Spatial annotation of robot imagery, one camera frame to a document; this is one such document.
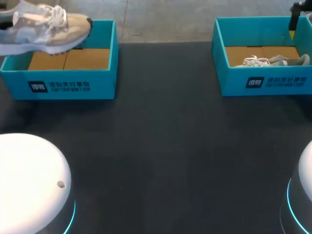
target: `concrete floor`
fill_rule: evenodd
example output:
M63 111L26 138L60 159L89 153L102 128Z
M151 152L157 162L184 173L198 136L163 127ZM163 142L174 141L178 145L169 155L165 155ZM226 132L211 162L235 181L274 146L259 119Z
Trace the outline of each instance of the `concrete floor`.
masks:
M7 0L9 8L19 0ZM211 40L216 17L287 16L294 0L29 0L114 19L120 42Z

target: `blue led light ring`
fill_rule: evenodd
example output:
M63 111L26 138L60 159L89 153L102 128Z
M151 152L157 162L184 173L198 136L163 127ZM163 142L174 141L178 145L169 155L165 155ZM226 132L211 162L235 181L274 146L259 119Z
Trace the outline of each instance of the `blue led light ring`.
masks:
M64 231L63 234L66 234L68 232L70 226L72 225L73 220L74 220L74 216L75 216L75 212L76 212L76 202L74 203L74 212L73 212L72 219L70 220L69 225L68 225L68 227L66 228L66 230Z
M297 224L300 226L300 228L306 233L306 234L310 234L307 230L305 230L305 228L299 223L298 219L296 218L296 216L294 216L294 213L293 213L293 210L291 208L291 204L289 202L289 184L291 183L291 179L289 180L289 183L288 183L288 187L287 187L287 202L288 202L288 206L289 206L289 209L292 213L292 216L293 218L296 220Z

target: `box logo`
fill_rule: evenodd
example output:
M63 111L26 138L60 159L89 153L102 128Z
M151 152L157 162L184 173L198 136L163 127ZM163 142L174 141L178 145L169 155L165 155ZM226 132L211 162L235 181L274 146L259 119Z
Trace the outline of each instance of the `box logo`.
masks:
M47 93L47 87L43 81L29 81L29 87L33 93Z
M263 81L264 77L249 77L246 89L261 88Z

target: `blue cardboard box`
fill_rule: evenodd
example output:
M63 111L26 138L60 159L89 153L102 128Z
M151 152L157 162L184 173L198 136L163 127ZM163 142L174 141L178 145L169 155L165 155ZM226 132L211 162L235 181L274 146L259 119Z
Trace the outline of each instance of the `blue cardboard box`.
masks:
M312 24L300 17L294 40L290 17L217 18L212 53L223 96L312 94L312 66L230 67L225 47L295 46L312 59Z
M16 100L113 99L118 66L118 36L113 20L95 20L88 49L110 49L102 70L28 71L33 53L7 56L0 73Z

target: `shoe box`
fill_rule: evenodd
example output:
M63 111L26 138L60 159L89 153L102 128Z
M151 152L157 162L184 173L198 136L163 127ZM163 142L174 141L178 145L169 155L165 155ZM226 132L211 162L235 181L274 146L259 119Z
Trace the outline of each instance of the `shoe box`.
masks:
M115 22L95 20L90 36L77 49L55 56L7 56L0 73L16 100L113 99L117 67Z
M245 58L312 58L312 24L300 17L292 40L290 17L217 18L212 53L223 96L312 94L312 66L235 67Z

